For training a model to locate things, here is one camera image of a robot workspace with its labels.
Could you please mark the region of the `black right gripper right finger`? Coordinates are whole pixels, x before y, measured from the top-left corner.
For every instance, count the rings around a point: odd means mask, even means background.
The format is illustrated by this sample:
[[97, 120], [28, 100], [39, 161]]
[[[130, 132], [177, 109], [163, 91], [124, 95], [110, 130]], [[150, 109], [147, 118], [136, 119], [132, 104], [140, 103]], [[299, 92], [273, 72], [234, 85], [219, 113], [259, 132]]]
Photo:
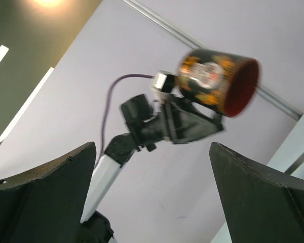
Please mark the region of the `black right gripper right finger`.
[[304, 242], [304, 180], [213, 142], [209, 157], [232, 242]]

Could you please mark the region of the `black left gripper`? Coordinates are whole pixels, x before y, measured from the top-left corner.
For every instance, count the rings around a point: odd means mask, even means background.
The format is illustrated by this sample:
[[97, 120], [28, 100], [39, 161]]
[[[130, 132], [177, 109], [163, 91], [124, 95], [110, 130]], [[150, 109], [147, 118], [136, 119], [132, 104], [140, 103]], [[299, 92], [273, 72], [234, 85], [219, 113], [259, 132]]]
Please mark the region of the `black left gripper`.
[[160, 141], [188, 144], [224, 130], [221, 114], [203, 115], [185, 98], [170, 94], [158, 104], [159, 111], [155, 113], [145, 94], [140, 94], [120, 106], [138, 151], [144, 147], [152, 151]]

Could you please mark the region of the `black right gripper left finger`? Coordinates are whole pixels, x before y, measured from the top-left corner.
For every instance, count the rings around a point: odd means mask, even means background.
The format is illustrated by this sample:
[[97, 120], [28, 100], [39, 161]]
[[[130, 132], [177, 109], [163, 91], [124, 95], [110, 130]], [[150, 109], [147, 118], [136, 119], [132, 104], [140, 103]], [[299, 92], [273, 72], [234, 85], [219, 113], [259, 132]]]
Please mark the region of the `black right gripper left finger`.
[[88, 142], [0, 180], [0, 242], [75, 242], [96, 159]]

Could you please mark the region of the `dark mug red interior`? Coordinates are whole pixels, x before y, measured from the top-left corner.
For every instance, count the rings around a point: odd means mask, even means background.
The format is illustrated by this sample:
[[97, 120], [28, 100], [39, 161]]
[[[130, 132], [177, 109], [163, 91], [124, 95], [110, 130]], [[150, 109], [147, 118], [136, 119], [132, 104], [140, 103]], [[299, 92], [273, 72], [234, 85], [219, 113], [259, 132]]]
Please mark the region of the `dark mug red interior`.
[[176, 85], [186, 99], [235, 117], [252, 100], [259, 78], [260, 63], [254, 58], [193, 49], [179, 64]]

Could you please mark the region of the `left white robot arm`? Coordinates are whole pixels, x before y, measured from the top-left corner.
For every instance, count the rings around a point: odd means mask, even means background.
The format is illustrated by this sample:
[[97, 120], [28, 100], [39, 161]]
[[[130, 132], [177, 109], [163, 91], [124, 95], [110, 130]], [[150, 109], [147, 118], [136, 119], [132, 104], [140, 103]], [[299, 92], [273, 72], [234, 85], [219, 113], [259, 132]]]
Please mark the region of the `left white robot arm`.
[[129, 99], [120, 108], [128, 132], [112, 138], [99, 157], [92, 173], [77, 242], [112, 242], [110, 228], [107, 229], [110, 239], [93, 235], [101, 218], [96, 209], [135, 152], [143, 148], [153, 151], [160, 141], [188, 144], [224, 130], [222, 114], [215, 112], [208, 117], [197, 111], [191, 101], [173, 94], [159, 102], [159, 112], [154, 111], [145, 94]]

